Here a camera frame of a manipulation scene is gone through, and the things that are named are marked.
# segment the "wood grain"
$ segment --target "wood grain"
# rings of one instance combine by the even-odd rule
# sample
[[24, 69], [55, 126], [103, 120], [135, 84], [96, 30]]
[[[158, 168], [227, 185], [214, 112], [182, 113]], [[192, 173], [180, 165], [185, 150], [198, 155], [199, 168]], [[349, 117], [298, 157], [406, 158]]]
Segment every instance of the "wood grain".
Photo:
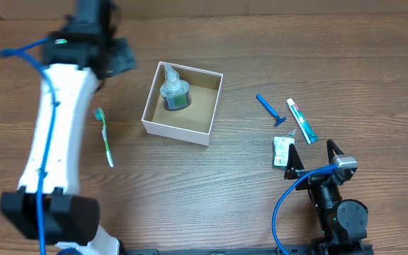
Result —
[[[60, 25], [0, 21], [0, 49]], [[359, 168], [343, 198], [368, 206], [376, 254], [408, 254], [408, 14], [127, 20], [119, 34], [140, 68], [108, 80], [94, 99], [108, 118], [115, 168], [89, 116], [80, 179], [83, 195], [101, 204], [101, 224], [128, 248], [275, 246], [271, 213], [292, 183], [271, 168], [271, 142], [297, 128], [285, 107], [292, 97], [321, 138], [308, 145], [296, 135], [305, 167], [326, 163], [328, 138], [353, 153]], [[210, 147], [145, 132], [140, 119], [158, 61], [225, 75]], [[274, 128], [256, 94], [288, 120]], [[0, 60], [0, 193], [15, 190], [26, 164], [38, 98], [35, 71]], [[305, 192], [285, 201], [278, 229], [286, 244], [319, 236]], [[37, 253], [37, 242], [0, 214], [0, 254]]]

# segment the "toothpaste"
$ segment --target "toothpaste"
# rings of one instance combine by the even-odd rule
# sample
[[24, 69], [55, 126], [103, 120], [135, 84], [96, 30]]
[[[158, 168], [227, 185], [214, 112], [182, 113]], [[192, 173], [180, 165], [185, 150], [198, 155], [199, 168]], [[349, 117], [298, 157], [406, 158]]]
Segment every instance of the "toothpaste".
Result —
[[289, 98], [287, 102], [288, 107], [292, 112], [292, 115], [297, 121], [298, 127], [302, 130], [302, 134], [305, 137], [306, 142], [308, 144], [312, 144], [313, 142], [319, 140], [314, 131], [312, 131], [310, 124], [308, 124], [308, 122], [305, 120], [305, 117], [303, 117], [302, 112], [298, 109], [297, 105], [294, 103], [294, 100]]

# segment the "white box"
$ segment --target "white box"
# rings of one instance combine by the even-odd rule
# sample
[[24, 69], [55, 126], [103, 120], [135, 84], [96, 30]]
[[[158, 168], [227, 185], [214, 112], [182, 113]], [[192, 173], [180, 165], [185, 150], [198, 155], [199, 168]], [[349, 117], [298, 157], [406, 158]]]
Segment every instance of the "white box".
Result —
[[222, 90], [223, 74], [170, 64], [180, 79], [190, 84], [191, 104], [185, 109], [170, 111], [164, 108], [160, 95], [166, 62], [160, 62], [142, 114], [142, 124], [149, 134], [161, 135], [200, 145], [210, 144], [218, 101]]

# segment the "blue razor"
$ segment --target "blue razor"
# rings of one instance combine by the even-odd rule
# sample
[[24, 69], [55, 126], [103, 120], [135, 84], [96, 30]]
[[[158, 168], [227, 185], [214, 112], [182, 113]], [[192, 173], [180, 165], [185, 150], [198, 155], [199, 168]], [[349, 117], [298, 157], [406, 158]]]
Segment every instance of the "blue razor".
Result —
[[259, 102], [262, 103], [262, 105], [267, 109], [267, 111], [276, 118], [276, 123], [275, 123], [275, 127], [278, 127], [278, 125], [280, 125], [281, 123], [284, 122], [284, 120], [286, 120], [286, 117], [281, 118], [276, 112], [275, 110], [267, 103], [266, 99], [264, 99], [260, 94], [256, 95], [256, 98], [259, 100]]

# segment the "hand sanitizer bottle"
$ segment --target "hand sanitizer bottle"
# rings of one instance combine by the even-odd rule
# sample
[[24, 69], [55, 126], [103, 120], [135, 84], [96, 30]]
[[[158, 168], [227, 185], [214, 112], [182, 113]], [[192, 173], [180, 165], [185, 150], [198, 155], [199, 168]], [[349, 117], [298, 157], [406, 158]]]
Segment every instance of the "hand sanitizer bottle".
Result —
[[190, 85], [188, 82], [179, 79], [179, 73], [174, 70], [170, 64], [164, 64], [165, 81], [160, 88], [160, 94], [163, 96], [166, 104], [165, 109], [177, 111], [190, 105], [188, 92]]

